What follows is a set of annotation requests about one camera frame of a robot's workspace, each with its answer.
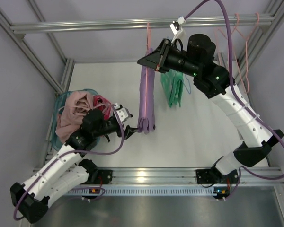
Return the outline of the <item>pink wire hanger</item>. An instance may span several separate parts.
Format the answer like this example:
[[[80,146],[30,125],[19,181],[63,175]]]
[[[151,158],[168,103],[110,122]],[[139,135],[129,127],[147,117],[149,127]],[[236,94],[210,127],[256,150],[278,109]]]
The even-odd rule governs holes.
[[[149,52],[151,45],[151,28],[149,22],[147,22],[147,36],[146,36],[146,50]],[[148,69],[145,74],[145,104],[144,104],[144,118],[147,118],[147,89],[148,89]]]

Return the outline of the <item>purple trousers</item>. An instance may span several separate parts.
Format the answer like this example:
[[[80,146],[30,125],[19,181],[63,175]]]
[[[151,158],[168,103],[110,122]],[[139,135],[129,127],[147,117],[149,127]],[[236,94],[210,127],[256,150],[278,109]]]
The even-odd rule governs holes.
[[[155,71],[142,66],[139,87],[138,132],[148,134],[155,130],[154,112],[154,80]]]

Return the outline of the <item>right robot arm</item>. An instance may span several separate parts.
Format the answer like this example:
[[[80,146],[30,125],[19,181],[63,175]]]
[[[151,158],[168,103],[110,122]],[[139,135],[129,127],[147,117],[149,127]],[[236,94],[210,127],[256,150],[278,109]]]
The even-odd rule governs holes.
[[[253,167],[271,152],[283,137],[281,130],[264,126],[248,102],[239,97],[240,90],[228,70],[213,62],[215,43],[204,34],[189,37],[187,50],[179,50],[164,38],[159,46],[137,63],[160,73],[175,70],[194,78],[194,86],[217,105],[243,137],[233,152],[218,159],[208,174],[216,182],[241,167]]]

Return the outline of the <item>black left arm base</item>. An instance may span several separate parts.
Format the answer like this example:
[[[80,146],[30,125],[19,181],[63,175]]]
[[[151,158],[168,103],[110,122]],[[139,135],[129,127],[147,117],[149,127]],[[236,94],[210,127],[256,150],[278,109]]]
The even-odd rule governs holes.
[[[84,159],[79,162],[79,166],[85,168],[88,173],[87,181],[82,183],[85,184],[99,184],[107,185],[112,181],[113,170],[112,169],[99,169],[99,167],[93,163],[91,159]]]

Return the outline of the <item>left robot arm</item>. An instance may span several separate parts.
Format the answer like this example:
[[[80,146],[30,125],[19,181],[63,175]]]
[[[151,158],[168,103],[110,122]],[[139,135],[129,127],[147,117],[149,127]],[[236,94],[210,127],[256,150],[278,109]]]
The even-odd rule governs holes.
[[[83,117],[81,126],[69,136],[47,164],[23,183],[11,186],[14,220],[25,218],[34,224],[66,193],[80,184],[94,182],[98,167],[85,156],[112,155],[120,150],[117,148],[109,153],[93,151],[98,138],[107,138],[109,134],[116,133],[123,143],[138,131],[137,128],[124,127],[124,122],[133,117],[127,108],[114,105],[112,111],[112,116],[106,120],[101,110],[89,110]]]

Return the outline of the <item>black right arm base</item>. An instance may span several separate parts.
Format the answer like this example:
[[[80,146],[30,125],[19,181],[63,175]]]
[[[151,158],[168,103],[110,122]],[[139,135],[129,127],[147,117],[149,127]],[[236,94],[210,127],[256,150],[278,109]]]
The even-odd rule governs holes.
[[[226,183],[227,177],[221,174],[214,164],[211,168],[197,169],[196,180],[198,184],[218,184]]]

